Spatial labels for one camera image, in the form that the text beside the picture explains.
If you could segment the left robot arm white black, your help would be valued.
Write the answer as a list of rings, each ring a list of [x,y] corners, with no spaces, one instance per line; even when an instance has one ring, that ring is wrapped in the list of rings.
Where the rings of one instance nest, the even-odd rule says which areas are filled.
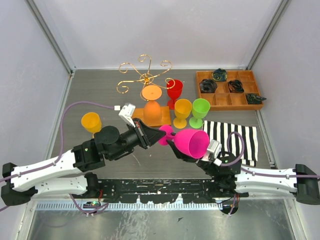
[[[95,198],[101,187],[93,170],[134,152],[139,146],[148,149],[166,132],[145,125],[135,118],[128,130],[120,133],[114,126],[103,127],[90,140],[57,157],[35,164],[2,166],[1,198],[6,206],[28,203],[33,196],[72,194],[77,198]]]

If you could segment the orange plastic wine glass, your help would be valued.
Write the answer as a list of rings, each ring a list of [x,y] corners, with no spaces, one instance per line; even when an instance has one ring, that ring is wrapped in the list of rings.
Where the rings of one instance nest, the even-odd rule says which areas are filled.
[[[148,85],[142,90],[142,96],[147,100],[143,108],[143,119],[145,123],[154,125],[162,118],[161,106],[157,100],[162,96],[159,86]]]

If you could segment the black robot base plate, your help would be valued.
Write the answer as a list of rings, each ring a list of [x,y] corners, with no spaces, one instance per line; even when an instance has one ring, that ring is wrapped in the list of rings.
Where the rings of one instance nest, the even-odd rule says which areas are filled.
[[[183,204],[216,203],[219,198],[233,198],[234,187],[222,188],[211,179],[99,179],[88,193],[74,194],[76,199],[96,199],[104,203]]]

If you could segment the gold wire wine glass rack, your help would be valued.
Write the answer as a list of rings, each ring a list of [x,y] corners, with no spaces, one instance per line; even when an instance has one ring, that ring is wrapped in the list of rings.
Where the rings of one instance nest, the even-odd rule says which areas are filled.
[[[169,82],[169,80],[173,80],[173,78],[166,78],[164,80],[166,85],[159,85],[155,82],[156,78],[164,75],[165,73],[169,72],[172,69],[173,64],[169,60],[163,60],[160,63],[160,66],[165,68],[165,70],[161,73],[158,73],[158,74],[151,73],[151,64],[152,64],[151,56],[149,56],[148,54],[142,54],[138,57],[138,61],[141,63],[145,62],[146,60],[148,60],[148,67],[147,67],[146,72],[144,72],[144,73],[140,72],[132,63],[123,62],[118,68],[119,72],[122,74],[126,74],[128,72],[129,67],[131,67],[138,74],[138,79],[136,79],[136,80],[122,80],[117,84],[117,87],[116,87],[117,92],[124,95],[127,92],[129,92],[130,88],[129,88],[128,84],[141,83],[142,89],[140,91],[139,96],[143,101],[145,101],[145,105],[147,103],[147,100],[142,95],[142,90],[145,87],[147,87],[149,85],[158,86],[161,88],[162,94],[163,94],[163,90],[167,90],[167,83]],[[132,115],[132,119],[140,119],[143,123],[145,123],[144,107],[142,107],[142,108],[135,107],[135,111]],[[149,127],[161,127],[163,125],[170,125],[172,120],[171,120],[170,109],[168,106],[161,106],[161,115],[162,115],[161,120],[158,121],[156,124],[150,124],[150,123],[145,123],[145,124]]]

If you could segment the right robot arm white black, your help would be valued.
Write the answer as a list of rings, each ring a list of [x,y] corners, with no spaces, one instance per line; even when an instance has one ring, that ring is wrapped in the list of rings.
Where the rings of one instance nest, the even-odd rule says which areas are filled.
[[[320,176],[304,164],[294,168],[265,169],[241,165],[214,164],[211,160],[192,158],[182,153],[172,140],[166,141],[175,156],[185,162],[195,163],[213,180],[213,190],[223,197],[234,194],[268,193],[279,196],[294,196],[296,201],[306,205],[320,204]]]

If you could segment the magenta plastic wine glass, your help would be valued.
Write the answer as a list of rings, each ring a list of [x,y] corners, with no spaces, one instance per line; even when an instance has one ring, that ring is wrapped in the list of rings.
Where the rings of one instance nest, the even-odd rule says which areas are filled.
[[[158,141],[160,145],[169,146],[167,140],[173,141],[178,150],[195,159],[202,158],[210,144],[210,138],[203,130],[187,128],[175,133],[170,125],[163,125],[159,130],[166,132]]]

